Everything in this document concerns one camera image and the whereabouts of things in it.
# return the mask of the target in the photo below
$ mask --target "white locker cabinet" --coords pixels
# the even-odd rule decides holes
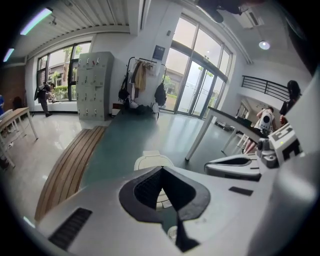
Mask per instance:
[[[106,69],[109,61],[109,56],[107,54],[101,54],[102,52],[97,52],[95,57],[96,67],[99,69]]]
[[[94,69],[96,66],[96,54],[95,53],[82,53],[79,56],[78,69]]]
[[[92,105],[92,113],[91,113],[92,120],[96,121],[104,121],[105,114],[103,111],[103,104],[102,103],[94,103]]]
[[[93,98],[97,103],[104,103],[104,88],[96,86],[95,89],[93,89]]]
[[[111,52],[80,54],[76,83],[80,119],[106,120],[109,115],[113,64]]]
[[[103,87],[105,84],[105,78],[106,77],[106,70],[102,68],[96,68],[93,71],[93,81],[94,86],[100,86]]]
[[[84,103],[77,103],[76,105],[77,105],[79,119],[87,119],[86,105]]]

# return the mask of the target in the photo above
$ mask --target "wooden slats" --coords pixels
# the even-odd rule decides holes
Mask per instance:
[[[42,189],[34,216],[36,221],[78,191],[88,160],[104,132],[102,126],[83,129],[64,150]]]

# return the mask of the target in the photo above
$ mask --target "ceiling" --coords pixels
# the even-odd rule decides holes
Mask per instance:
[[[19,35],[12,57],[24,57],[62,35],[92,27],[129,26],[127,0],[52,0],[52,14],[27,35]]]
[[[244,46],[250,58],[306,69],[289,38],[286,18],[271,1],[251,7],[254,15],[263,21],[263,25],[251,29],[243,28],[235,16],[220,11],[224,23],[232,30]],[[259,48],[260,41],[270,43],[269,50]]]

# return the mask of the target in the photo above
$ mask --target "black metal railing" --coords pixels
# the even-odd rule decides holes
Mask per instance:
[[[287,87],[261,78],[243,75],[242,87],[270,95],[281,101],[289,100]]]

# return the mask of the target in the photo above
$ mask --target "glossy tile floor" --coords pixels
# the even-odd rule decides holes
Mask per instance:
[[[158,150],[176,167],[204,173],[205,163],[223,158],[221,152],[231,132],[211,124],[190,161],[185,161],[203,120],[161,112],[159,119],[129,113],[118,114],[96,146],[83,174],[83,188],[102,179],[114,179],[134,171],[143,151]],[[234,155],[239,141],[235,136],[227,155]]]
[[[6,145],[14,141],[8,152],[15,163],[4,172],[5,183],[11,199],[21,217],[34,223],[34,215],[42,188],[54,164],[64,149],[82,129],[108,126],[111,122],[83,121],[77,114],[55,113],[45,117],[36,113],[32,118],[39,137],[36,140],[29,121],[22,121],[26,136],[13,132],[4,138]]]

